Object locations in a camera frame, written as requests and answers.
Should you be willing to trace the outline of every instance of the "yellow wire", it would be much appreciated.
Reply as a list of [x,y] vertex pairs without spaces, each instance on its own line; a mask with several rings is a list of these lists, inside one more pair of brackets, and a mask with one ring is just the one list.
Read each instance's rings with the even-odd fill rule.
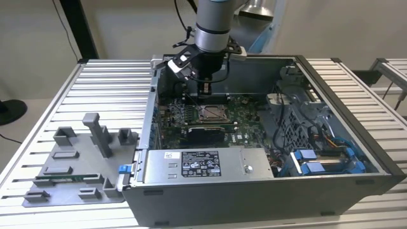
[[326,139],[326,141],[330,143],[332,146],[338,147],[338,146],[330,141],[330,139],[328,139],[326,137],[325,137],[325,139]]

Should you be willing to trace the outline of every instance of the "blue latch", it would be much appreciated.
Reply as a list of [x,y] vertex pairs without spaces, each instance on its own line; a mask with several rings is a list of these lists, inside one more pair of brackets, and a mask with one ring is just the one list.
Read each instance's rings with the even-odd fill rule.
[[364,173],[365,169],[366,168],[364,167],[361,161],[356,161],[352,169],[349,169],[349,173],[352,174]]
[[345,153],[349,156],[349,158],[352,158],[354,156],[354,152],[350,148],[345,148]]
[[298,149],[293,152],[296,160],[314,160],[316,154],[310,149]]
[[119,165],[118,166],[118,174],[130,174],[131,173],[131,166]]
[[320,162],[308,162],[300,166],[300,170],[304,175],[312,175],[314,173],[321,173],[325,171]]

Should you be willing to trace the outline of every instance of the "black fan stand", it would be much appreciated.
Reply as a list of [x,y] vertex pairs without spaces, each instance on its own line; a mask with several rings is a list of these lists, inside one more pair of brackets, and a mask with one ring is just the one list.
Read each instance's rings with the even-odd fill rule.
[[0,100],[0,125],[5,125],[17,120],[26,112],[26,105],[21,100]]

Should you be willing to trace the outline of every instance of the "green circuit board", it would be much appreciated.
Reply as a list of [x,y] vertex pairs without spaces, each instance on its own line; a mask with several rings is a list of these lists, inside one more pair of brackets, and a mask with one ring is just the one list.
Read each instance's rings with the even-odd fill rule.
[[[180,103],[162,107],[161,110],[169,110],[161,112],[162,149],[233,146],[269,148],[270,139],[257,115],[254,98],[232,96],[228,104],[202,107]],[[214,144],[188,144],[186,131],[193,127],[224,128],[224,140]]]

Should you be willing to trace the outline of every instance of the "slotted aluminum surface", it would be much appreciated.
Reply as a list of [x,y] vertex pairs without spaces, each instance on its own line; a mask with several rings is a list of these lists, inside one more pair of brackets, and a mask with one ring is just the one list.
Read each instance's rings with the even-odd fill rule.
[[386,59],[388,63],[404,74],[407,78],[407,59]]
[[[407,173],[405,123],[344,66],[329,59],[309,60],[358,121]],[[0,181],[0,228],[138,228],[126,203],[23,208],[22,195],[53,146],[53,130],[73,125],[85,132],[81,116],[99,113],[109,129],[130,127],[139,133],[149,89],[149,61],[89,61],[77,66],[31,133],[29,133]],[[407,225],[407,182],[381,196],[364,198],[344,215],[305,219],[201,226],[198,228],[402,228]]]
[[407,59],[376,59],[370,70],[377,70],[401,90],[407,91]]

